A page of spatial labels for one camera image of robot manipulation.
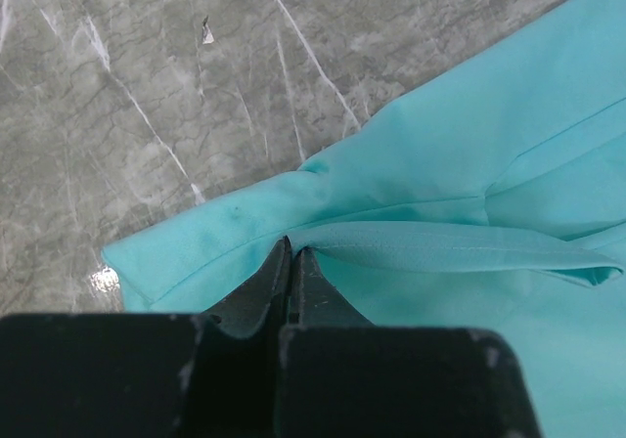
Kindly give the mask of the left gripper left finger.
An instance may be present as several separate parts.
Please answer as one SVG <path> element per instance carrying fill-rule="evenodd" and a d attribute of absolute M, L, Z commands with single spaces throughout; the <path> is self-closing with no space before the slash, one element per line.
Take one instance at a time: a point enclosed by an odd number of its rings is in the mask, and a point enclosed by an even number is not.
<path fill-rule="evenodd" d="M 251 277 L 207 310 L 207 318 L 234 338 L 251 338 L 275 318 L 280 324 L 290 270 L 291 243 L 284 237 Z"/>

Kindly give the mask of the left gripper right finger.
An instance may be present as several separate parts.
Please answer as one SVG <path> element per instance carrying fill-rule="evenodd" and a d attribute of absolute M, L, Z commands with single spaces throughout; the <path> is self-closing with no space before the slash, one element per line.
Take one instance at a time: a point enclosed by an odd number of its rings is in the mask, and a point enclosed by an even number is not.
<path fill-rule="evenodd" d="M 289 323 L 347 328 L 373 325 L 325 278 L 310 248 L 300 250 L 292 264 Z"/>

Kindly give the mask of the teal t shirt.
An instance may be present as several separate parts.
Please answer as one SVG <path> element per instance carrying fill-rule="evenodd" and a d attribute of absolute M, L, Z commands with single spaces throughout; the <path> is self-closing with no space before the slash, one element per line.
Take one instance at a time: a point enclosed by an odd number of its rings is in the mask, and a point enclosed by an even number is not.
<path fill-rule="evenodd" d="M 378 325 L 500 333 L 546 436 L 623 436 L 625 0 L 569 0 L 102 256 L 126 310 L 199 312 L 281 238 Z"/>

